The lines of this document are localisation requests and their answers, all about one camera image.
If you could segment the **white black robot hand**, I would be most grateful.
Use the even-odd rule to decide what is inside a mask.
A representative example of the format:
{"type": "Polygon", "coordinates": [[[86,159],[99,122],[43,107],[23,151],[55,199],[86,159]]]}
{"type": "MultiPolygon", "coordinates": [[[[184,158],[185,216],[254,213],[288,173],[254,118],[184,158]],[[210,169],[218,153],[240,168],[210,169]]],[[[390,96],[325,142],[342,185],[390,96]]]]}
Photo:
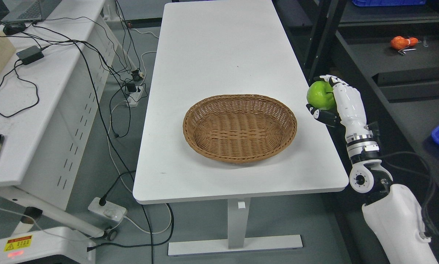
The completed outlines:
{"type": "Polygon", "coordinates": [[[359,91],[340,77],[333,75],[319,76],[316,81],[326,81],[330,84],[336,107],[333,110],[320,110],[307,103],[306,106],[314,119],[329,127],[342,124],[346,129],[347,143],[372,138],[373,133],[368,129],[367,117],[359,91]]]}

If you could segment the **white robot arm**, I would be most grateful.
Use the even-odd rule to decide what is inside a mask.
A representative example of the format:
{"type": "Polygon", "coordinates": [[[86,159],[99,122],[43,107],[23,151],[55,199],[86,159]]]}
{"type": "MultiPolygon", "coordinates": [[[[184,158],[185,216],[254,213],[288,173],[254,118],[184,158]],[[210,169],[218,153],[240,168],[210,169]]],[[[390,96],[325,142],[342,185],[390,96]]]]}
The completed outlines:
{"type": "Polygon", "coordinates": [[[347,137],[350,186],[366,195],[363,217],[391,264],[436,264],[431,239],[424,235],[421,206],[408,187],[393,182],[382,167],[379,150],[370,134],[347,137]]]}

